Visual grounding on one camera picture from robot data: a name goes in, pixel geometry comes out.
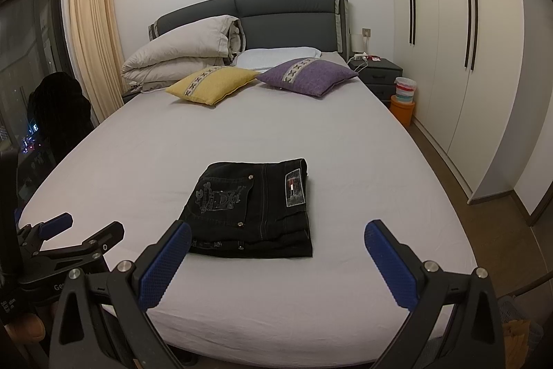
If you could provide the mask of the person's left hand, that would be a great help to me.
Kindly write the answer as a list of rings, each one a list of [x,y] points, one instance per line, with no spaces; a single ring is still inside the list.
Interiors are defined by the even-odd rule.
[[[30,314],[4,326],[9,338],[21,354],[28,345],[40,343],[46,336],[46,328],[39,316]]]

